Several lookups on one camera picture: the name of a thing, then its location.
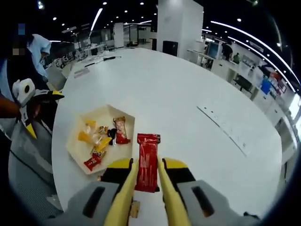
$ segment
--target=black chair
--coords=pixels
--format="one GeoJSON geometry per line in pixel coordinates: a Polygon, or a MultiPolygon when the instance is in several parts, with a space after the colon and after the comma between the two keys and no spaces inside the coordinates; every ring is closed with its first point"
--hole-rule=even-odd
{"type": "Polygon", "coordinates": [[[245,89],[247,92],[250,92],[250,90],[252,88],[252,83],[250,83],[243,76],[238,75],[234,81],[236,82],[236,84],[238,84],[240,86],[240,91],[245,89]]]}

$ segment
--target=hand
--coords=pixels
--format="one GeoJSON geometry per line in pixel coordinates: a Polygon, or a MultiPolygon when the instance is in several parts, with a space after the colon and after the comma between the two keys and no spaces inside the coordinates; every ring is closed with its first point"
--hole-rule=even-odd
{"type": "Polygon", "coordinates": [[[29,103],[27,105],[27,113],[30,119],[36,119],[40,113],[41,105],[37,103],[29,103]]]}

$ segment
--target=white pillar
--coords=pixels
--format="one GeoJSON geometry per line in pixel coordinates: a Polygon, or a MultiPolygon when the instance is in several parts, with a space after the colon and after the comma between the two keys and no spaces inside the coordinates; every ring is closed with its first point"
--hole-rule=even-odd
{"type": "Polygon", "coordinates": [[[114,42],[115,48],[124,47],[123,23],[114,24],[114,42]]]}
{"type": "Polygon", "coordinates": [[[163,41],[178,42],[178,57],[186,59],[187,49],[200,40],[204,8],[193,0],[158,0],[157,51],[163,41]]]}

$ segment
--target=snack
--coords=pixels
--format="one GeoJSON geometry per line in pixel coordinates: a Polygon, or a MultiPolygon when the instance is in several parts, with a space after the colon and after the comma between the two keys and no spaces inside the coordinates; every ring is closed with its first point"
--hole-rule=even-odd
{"type": "Polygon", "coordinates": [[[92,171],[93,167],[100,164],[101,162],[102,160],[98,155],[92,154],[92,157],[88,161],[84,162],[84,164],[90,171],[92,171]]]}
{"type": "Polygon", "coordinates": [[[100,153],[112,140],[111,137],[102,138],[99,143],[95,146],[95,150],[100,153]]]}
{"type": "Polygon", "coordinates": [[[135,190],[156,192],[157,185],[157,148],[161,141],[160,135],[138,133],[139,171],[135,190]]]}
{"type": "Polygon", "coordinates": [[[93,146],[91,151],[91,158],[84,162],[90,171],[93,167],[100,164],[103,157],[106,154],[104,148],[112,140],[111,137],[107,137],[108,127],[97,127],[96,121],[86,120],[85,126],[82,131],[79,132],[78,140],[84,141],[93,146]]]}
{"type": "Polygon", "coordinates": [[[116,144],[128,144],[131,142],[130,139],[127,138],[126,128],[125,128],[125,117],[114,118],[115,126],[117,129],[117,137],[116,144]]]}
{"type": "Polygon", "coordinates": [[[98,127],[98,133],[99,134],[107,134],[108,133],[108,128],[107,126],[100,126],[98,127]]]}
{"type": "Polygon", "coordinates": [[[112,140],[109,142],[109,145],[115,145],[116,144],[116,133],[117,133],[117,129],[109,129],[108,130],[108,137],[111,137],[112,140]]]}

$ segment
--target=white table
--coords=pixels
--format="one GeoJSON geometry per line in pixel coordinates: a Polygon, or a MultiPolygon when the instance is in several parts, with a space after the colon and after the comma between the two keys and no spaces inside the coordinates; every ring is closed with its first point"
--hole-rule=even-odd
{"type": "MultiPolygon", "coordinates": [[[[52,165],[62,208],[96,176],[86,176],[69,156],[65,144],[75,117],[110,104],[135,117],[136,134],[161,135],[158,154],[185,162],[195,179],[225,195],[239,214],[266,213],[277,191],[281,140],[266,116],[239,90],[213,73],[186,60],[147,49],[123,49],[114,60],[89,66],[90,73],[74,78],[77,63],[59,101],[53,139],[52,165]],[[236,128],[247,128],[254,145],[245,157],[237,146],[200,110],[206,103],[236,128]]],[[[138,158],[134,145],[133,157],[138,158]]],[[[139,217],[130,225],[167,225],[162,193],[135,192],[139,217]]]]}

